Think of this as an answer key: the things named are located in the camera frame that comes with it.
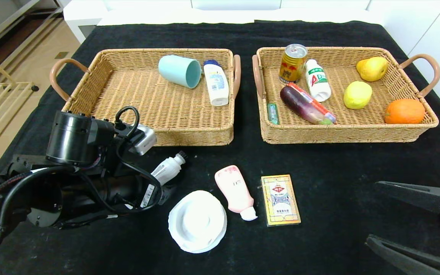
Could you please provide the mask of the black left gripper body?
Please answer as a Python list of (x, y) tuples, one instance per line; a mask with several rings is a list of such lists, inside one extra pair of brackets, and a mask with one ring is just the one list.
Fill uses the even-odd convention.
[(140, 175), (109, 176), (108, 204), (116, 210), (151, 208), (159, 189)]

